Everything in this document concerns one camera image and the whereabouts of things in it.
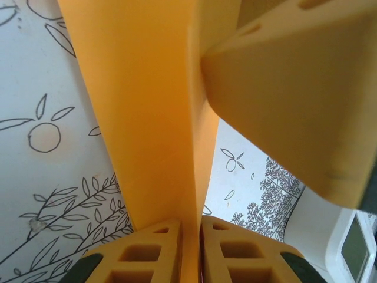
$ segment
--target yellow plastic structure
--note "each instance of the yellow plastic structure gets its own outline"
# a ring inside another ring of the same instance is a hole
[[[280,256],[295,248],[212,216],[201,226],[204,283],[301,283]]]
[[[103,259],[85,283],[179,283],[180,224],[166,221],[87,252]]]
[[[362,207],[377,149],[377,1],[287,0],[245,17],[203,58],[211,106],[316,193]]]
[[[219,119],[200,57],[236,30],[240,4],[59,0],[134,228],[182,221],[182,282],[198,280]]]

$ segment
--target small screen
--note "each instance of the small screen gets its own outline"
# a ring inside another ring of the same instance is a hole
[[[342,247],[342,255],[353,279],[358,283],[363,274],[369,252],[356,216],[352,221],[346,241]]]

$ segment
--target yellow foam block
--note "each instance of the yellow foam block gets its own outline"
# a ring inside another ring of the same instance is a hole
[[[377,148],[375,0],[287,0],[202,63],[220,117],[325,199],[359,207]]]
[[[196,282],[218,125],[200,57],[234,32],[240,0],[59,5],[134,228],[181,219],[182,282]]]
[[[203,217],[201,237],[204,283],[301,283],[280,254],[302,255],[285,243],[212,216]]]
[[[179,283],[181,225],[170,220],[89,251],[103,259],[86,283]]]

